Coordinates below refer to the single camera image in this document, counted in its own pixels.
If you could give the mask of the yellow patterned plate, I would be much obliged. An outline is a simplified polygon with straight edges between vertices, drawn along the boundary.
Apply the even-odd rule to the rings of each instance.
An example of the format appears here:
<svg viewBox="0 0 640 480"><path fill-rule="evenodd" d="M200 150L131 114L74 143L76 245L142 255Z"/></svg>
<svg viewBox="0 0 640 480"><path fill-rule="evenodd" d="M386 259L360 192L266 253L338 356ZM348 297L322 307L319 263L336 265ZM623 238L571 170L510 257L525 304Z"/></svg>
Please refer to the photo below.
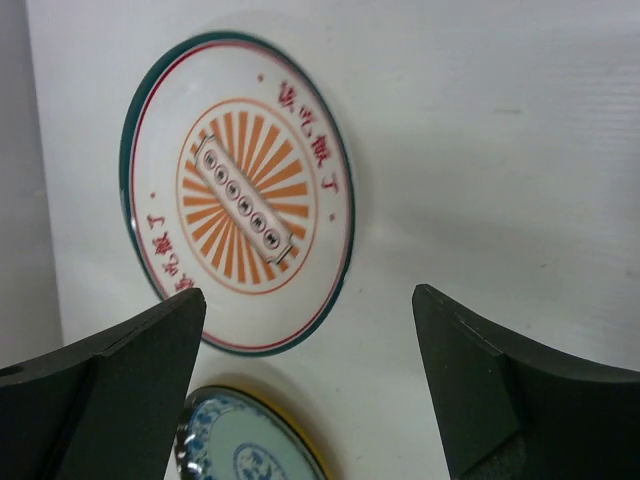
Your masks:
<svg viewBox="0 0 640 480"><path fill-rule="evenodd" d="M217 386L240 391L267 406L286 423L307 446L327 479L342 479L340 462L325 435L324 429L311 410L291 394L264 382L248 378L221 380Z"/></svg>

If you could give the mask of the blue floral teal plate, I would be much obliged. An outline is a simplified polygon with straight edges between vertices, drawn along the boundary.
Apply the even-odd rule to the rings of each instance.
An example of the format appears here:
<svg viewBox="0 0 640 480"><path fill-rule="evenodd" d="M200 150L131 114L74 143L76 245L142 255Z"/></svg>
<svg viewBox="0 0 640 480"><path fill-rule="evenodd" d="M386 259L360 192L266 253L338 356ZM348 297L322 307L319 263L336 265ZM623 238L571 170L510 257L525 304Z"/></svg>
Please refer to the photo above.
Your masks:
<svg viewBox="0 0 640 480"><path fill-rule="evenodd" d="M182 479L330 479L302 431L262 399L214 385L185 400L174 440Z"/></svg>

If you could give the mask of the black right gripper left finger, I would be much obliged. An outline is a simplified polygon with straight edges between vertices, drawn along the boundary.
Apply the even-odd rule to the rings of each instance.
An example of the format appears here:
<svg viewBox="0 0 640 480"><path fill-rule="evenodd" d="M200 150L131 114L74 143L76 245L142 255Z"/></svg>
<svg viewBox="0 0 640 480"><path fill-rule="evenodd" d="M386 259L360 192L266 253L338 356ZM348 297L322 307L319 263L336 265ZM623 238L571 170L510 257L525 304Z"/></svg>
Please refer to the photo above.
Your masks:
<svg viewBox="0 0 640 480"><path fill-rule="evenodd" d="M161 479L205 320L186 289L1 371L4 479Z"/></svg>

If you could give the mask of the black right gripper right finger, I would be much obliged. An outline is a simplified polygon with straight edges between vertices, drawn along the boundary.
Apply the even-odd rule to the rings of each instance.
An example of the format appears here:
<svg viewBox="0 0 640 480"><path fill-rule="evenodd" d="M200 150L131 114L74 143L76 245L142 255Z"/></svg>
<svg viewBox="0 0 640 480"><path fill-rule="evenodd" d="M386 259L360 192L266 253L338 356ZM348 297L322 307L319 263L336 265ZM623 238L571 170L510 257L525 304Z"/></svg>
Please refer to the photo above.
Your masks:
<svg viewBox="0 0 640 480"><path fill-rule="evenodd" d="M450 478L638 478L638 372L543 345L430 285L412 308Z"/></svg>

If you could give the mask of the white plate orange sunburst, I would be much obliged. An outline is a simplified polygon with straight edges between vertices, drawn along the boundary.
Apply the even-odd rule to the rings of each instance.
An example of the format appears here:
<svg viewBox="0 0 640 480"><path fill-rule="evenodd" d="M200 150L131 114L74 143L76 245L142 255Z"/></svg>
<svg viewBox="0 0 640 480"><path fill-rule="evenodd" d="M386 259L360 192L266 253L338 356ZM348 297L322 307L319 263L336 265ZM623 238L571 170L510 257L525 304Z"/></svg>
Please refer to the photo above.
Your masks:
<svg viewBox="0 0 640 480"><path fill-rule="evenodd" d="M154 292L201 289L212 347L277 355L334 307L355 239L348 149L315 81L268 41L219 30L162 55L125 116L119 190Z"/></svg>

